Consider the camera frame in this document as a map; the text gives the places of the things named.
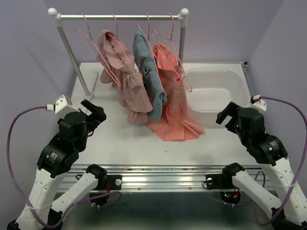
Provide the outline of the coral pink skirt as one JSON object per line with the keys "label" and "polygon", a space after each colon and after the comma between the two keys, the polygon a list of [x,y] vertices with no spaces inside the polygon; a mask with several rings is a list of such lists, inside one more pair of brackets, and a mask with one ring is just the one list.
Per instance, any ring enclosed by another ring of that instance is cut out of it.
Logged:
{"label": "coral pink skirt", "polygon": [[183,70],[177,65],[177,57],[160,43],[155,44],[153,53],[160,81],[167,94],[167,103],[162,107],[160,119],[149,121],[146,126],[164,141],[198,139],[204,129],[187,114]]}

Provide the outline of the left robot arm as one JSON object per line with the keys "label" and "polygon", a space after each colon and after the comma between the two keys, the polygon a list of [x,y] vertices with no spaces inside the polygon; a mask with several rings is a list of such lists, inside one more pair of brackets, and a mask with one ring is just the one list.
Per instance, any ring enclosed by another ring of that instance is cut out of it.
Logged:
{"label": "left robot arm", "polygon": [[12,166],[8,164],[12,182],[25,199],[26,205],[20,216],[8,224],[7,229],[59,230],[69,211],[83,202],[82,198],[87,193],[106,185],[107,171],[92,164],[75,185],[57,200],[54,199],[58,187],[78,160],[80,152],[86,149],[87,139],[106,120],[102,107],[86,99],[81,104],[91,112],[90,115],[75,108],[64,98],[58,99],[54,105],[43,106],[43,109],[54,111],[59,116],[59,131],[39,156],[35,182],[29,196],[17,184]]}

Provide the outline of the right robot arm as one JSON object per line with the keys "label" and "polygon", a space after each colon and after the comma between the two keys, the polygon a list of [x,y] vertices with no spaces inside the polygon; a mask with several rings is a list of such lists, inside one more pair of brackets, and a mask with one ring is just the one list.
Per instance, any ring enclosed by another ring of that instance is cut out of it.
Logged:
{"label": "right robot arm", "polygon": [[221,124],[227,116],[231,119],[226,129],[236,134],[247,152],[256,160],[270,179],[277,195],[271,194],[252,179],[238,163],[223,168],[221,183],[244,191],[270,219],[276,230],[305,230],[307,228],[307,198],[300,188],[298,173],[291,169],[283,143],[266,132],[263,114],[258,108],[241,107],[230,102],[217,115]]}

